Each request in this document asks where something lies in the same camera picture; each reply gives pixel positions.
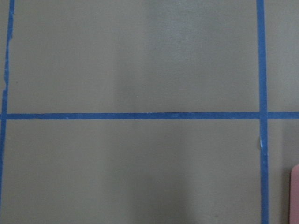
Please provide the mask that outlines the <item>pink plastic tray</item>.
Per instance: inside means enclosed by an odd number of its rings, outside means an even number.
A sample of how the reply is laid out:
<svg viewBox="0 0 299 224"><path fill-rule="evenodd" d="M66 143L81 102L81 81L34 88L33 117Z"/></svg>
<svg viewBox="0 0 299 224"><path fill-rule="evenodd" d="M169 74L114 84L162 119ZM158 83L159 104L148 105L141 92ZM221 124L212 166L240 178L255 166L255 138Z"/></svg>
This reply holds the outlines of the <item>pink plastic tray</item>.
<svg viewBox="0 0 299 224"><path fill-rule="evenodd" d="M299 166L291 171L289 224L299 224Z"/></svg>

